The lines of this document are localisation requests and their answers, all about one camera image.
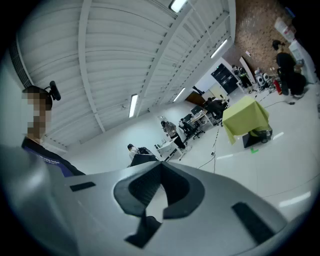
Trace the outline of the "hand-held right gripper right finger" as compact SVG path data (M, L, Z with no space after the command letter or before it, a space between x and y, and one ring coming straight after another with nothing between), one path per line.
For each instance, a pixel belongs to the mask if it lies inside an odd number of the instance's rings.
M167 166L197 178L204 186L204 198L189 216L163 220L143 248L149 255L233 256L255 249L260 243L237 214L237 205L249 208L246 222L265 241L288 223L275 207L229 177L179 163Z

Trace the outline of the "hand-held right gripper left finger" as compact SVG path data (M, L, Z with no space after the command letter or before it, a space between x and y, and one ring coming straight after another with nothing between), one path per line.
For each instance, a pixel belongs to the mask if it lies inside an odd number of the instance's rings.
M119 238L96 216L100 206L83 203L58 167L20 147L0 147L0 187L14 220L49 256L158 256Z

